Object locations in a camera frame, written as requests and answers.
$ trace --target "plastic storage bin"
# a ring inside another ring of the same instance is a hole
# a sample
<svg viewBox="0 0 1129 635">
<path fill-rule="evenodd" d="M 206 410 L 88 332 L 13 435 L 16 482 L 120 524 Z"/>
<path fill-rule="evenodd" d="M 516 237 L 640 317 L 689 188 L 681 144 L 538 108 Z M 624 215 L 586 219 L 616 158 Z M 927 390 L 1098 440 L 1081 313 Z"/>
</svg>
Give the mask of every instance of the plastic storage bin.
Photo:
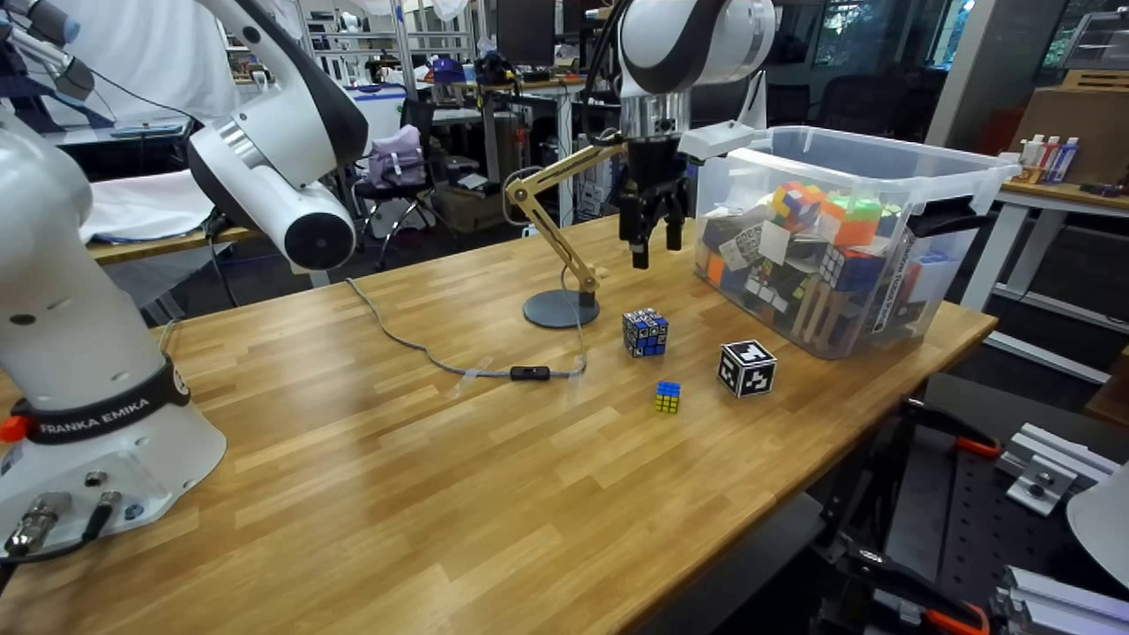
<svg viewBox="0 0 1129 635">
<path fill-rule="evenodd" d="M 695 270 L 816 355 L 916 339 L 1017 158 L 823 128 L 773 128 L 700 174 Z"/>
</svg>

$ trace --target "desk lamp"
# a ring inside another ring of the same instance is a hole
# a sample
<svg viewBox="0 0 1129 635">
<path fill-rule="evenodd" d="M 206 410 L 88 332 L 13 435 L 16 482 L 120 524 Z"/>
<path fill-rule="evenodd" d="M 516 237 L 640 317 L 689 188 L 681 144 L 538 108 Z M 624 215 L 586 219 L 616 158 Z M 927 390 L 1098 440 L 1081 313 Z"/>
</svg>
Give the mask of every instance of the desk lamp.
<svg viewBox="0 0 1129 635">
<path fill-rule="evenodd" d="M 523 206 L 523 215 L 537 225 L 537 232 L 558 251 L 560 263 L 578 279 L 578 290 L 548 290 L 527 301 L 527 321 L 538 324 L 538 329 L 581 329 L 588 321 L 595 321 L 598 304 L 595 304 L 595 270 L 576 255 L 576 246 L 564 239 L 564 232 L 558 229 L 558 223 L 544 210 L 544 204 L 537 199 L 537 195 L 558 188 L 560 178 L 611 158 L 621 155 L 624 144 L 614 141 L 598 141 L 598 144 L 586 144 L 523 178 L 510 178 L 503 188 L 503 198 Z"/>
</svg>

